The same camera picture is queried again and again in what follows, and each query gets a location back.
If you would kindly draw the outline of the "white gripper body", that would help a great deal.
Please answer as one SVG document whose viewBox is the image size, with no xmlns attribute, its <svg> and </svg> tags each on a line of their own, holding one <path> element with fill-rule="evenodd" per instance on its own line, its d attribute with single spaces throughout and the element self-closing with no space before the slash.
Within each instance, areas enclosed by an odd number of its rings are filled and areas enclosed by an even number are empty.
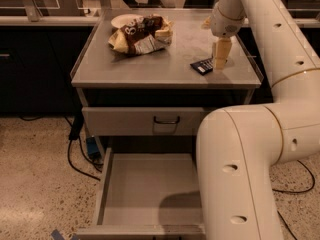
<svg viewBox="0 0 320 240">
<path fill-rule="evenodd" d="M 219 38 L 235 36 L 243 26 L 244 20 L 245 11 L 242 5 L 222 6 L 216 3 L 211 14 L 211 32 Z"/>
</svg>

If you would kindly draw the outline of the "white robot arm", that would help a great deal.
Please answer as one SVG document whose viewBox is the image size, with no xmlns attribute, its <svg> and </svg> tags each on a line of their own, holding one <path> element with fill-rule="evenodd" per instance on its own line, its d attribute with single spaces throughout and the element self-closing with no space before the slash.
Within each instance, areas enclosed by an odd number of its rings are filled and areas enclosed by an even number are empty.
<svg viewBox="0 0 320 240">
<path fill-rule="evenodd" d="M 202 121 L 196 163 L 207 240 L 283 240 L 269 169 L 320 151 L 319 58 L 281 0 L 219 0 L 212 32 L 250 24 L 273 96 Z"/>
</svg>

